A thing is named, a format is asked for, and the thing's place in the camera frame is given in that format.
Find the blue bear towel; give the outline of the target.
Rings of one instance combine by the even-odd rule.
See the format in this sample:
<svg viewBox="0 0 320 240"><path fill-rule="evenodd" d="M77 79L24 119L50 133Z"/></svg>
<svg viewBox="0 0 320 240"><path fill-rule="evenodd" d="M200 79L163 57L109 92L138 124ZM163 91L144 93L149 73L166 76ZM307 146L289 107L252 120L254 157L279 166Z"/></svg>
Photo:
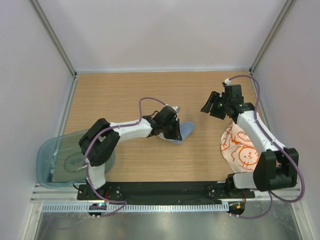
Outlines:
<svg viewBox="0 0 320 240"><path fill-rule="evenodd" d="M187 137L195 130L196 127L195 124L191 121L182 122L179 124L179 126L182 140L168 140L169 142L175 145L181 145L187 139Z"/></svg>

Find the orange and white towel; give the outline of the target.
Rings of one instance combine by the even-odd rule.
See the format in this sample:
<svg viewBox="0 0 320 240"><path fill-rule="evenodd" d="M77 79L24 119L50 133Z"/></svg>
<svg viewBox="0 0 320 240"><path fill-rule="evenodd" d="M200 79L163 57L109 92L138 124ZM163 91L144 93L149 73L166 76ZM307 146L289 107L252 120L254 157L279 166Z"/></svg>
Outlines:
<svg viewBox="0 0 320 240"><path fill-rule="evenodd" d="M232 122L220 139L221 154L235 173L253 172L267 150L279 151L254 122L244 129Z"/></svg>

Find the translucent blue plastic bin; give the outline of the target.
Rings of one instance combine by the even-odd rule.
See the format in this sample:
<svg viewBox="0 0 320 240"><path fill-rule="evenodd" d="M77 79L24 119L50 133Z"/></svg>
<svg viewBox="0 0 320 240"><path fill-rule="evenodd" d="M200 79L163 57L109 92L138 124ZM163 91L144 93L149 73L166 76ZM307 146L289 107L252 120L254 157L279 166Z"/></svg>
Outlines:
<svg viewBox="0 0 320 240"><path fill-rule="evenodd" d="M36 160L38 183L47 189L65 187L82 182L89 177L97 190L106 184L105 174L115 163L115 153L104 165L83 166L84 154L79 146L87 130L76 131L49 139L40 147Z"/></svg>

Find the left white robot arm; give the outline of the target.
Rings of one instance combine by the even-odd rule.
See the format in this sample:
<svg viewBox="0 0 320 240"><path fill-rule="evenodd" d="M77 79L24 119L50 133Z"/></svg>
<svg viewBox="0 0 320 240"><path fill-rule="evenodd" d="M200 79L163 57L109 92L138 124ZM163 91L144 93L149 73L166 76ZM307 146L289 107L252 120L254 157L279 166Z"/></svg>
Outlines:
<svg viewBox="0 0 320 240"><path fill-rule="evenodd" d="M176 114L173 117L148 115L121 123L99 119L78 142L83 154L82 164L86 167L88 194L95 200L105 196L105 165L117 144L153 136L160 136L170 142L181 142L183 134L180 119Z"/></svg>

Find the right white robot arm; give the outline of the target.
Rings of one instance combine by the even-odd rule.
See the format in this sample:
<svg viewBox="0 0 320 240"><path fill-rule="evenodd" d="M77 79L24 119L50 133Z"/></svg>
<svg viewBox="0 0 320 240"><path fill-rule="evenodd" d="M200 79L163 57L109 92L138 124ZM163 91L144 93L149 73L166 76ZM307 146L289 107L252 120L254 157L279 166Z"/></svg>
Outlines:
<svg viewBox="0 0 320 240"><path fill-rule="evenodd" d="M211 92L201 112L232 119L220 139L220 151L233 173L225 192L237 198L244 189L261 192L293 188L297 184L299 154L287 148L261 121L252 103L245 103L241 91Z"/></svg>

